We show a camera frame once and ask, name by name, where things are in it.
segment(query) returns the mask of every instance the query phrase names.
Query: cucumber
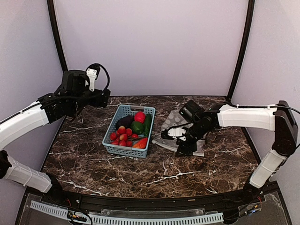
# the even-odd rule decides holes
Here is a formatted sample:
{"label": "cucumber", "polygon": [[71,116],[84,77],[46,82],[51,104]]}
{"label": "cucumber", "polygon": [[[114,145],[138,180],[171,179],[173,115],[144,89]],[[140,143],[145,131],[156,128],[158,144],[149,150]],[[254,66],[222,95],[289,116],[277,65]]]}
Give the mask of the cucumber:
{"label": "cucumber", "polygon": [[151,116],[151,114],[147,114],[145,122],[144,122],[144,136],[145,137],[149,137],[151,123],[152,123],[152,116]]}

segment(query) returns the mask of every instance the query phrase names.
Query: white wall panel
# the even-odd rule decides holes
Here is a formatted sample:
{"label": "white wall panel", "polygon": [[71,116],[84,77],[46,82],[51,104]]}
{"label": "white wall panel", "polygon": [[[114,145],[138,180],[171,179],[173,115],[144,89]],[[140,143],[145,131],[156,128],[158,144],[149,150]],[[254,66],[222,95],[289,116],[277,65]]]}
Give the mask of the white wall panel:
{"label": "white wall panel", "polygon": [[[93,62],[113,95],[226,95],[247,0],[56,0],[70,69]],[[97,83],[101,88],[105,79]]]}
{"label": "white wall panel", "polygon": [[[286,100],[300,109],[300,2],[255,2],[249,43],[233,102],[241,105],[276,104]],[[295,114],[298,125],[300,116]],[[261,157],[274,133],[249,129]],[[274,176],[283,192],[293,224],[300,224],[300,149]]]}
{"label": "white wall panel", "polygon": [[[47,2],[0,0],[0,120],[53,92],[62,70],[51,31]],[[5,150],[39,170],[59,122],[34,130]],[[0,180],[0,224],[13,225],[25,188]]]}

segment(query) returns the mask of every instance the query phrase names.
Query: eggplant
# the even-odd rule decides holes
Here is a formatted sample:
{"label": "eggplant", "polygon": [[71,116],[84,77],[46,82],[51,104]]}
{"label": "eggplant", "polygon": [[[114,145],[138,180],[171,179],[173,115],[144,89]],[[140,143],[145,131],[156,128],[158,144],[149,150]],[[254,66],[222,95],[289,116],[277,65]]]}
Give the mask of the eggplant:
{"label": "eggplant", "polygon": [[125,116],[116,123],[116,129],[118,130],[119,127],[124,126],[126,129],[130,128],[131,123],[135,120],[135,117],[132,115]]}

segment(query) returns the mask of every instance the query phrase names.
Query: blue plastic basket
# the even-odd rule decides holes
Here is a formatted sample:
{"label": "blue plastic basket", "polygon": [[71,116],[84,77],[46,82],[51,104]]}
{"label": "blue plastic basket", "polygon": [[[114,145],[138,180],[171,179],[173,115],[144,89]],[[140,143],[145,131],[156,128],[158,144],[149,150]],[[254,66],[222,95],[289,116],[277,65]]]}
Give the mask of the blue plastic basket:
{"label": "blue plastic basket", "polygon": [[[128,116],[128,115],[134,116],[139,111],[144,112],[145,114],[149,113],[152,116],[151,128],[150,128],[150,133],[149,133],[146,148],[145,149],[137,149],[137,148],[124,147],[124,146],[110,144],[111,140],[109,137],[110,137],[111,133],[115,133],[117,131],[116,123],[118,122],[118,120],[125,116]],[[109,125],[109,128],[108,128],[108,130],[104,136],[104,139],[102,141],[102,144],[106,147],[106,149],[109,153],[123,155],[123,156],[146,158],[148,146],[149,146],[149,140],[150,140],[153,122],[154,122],[154,114],[155,114],[155,108],[153,108],[153,107],[146,107],[146,106],[139,106],[139,105],[120,105],[112,119],[111,124]]]}

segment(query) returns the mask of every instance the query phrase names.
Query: black frame pole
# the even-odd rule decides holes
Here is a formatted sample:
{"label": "black frame pole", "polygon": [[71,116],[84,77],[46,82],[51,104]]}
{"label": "black frame pole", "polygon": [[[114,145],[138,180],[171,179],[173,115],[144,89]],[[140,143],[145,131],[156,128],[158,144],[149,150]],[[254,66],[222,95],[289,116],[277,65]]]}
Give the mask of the black frame pole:
{"label": "black frame pole", "polygon": [[51,27],[52,27],[56,50],[57,50],[58,57],[60,59],[60,65],[61,65],[61,68],[63,71],[67,71],[68,67],[67,67],[67,63],[66,63],[65,54],[62,49],[61,41],[60,41],[60,33],[58,30],[57,21],[56,21],[54,2],[53,2],[53,0],[47,0],[47,4],[48,4],[50,23],[51,23]]}
{"label": "black frame pole", "polygon": [[235,70],[233,73],[230,88],[229,88],[229,91],[227,94],[227,99],[230,101],[233,97],[234,90],[235,90],[236,84],[238,82],[240,70],[242,68],[243,60],[245,57],[245,52],[246,52],[246,48],[247,48],[247,43],[248,43],[250,28],[251,28],[251,22],[252,22],[252,17],[253,17],[254,4],[255,4],[255,0],[249,0],[243,38],[242,38],[242,42],[240,44],[240,52],[239,52],[238,60],[237,60]]}

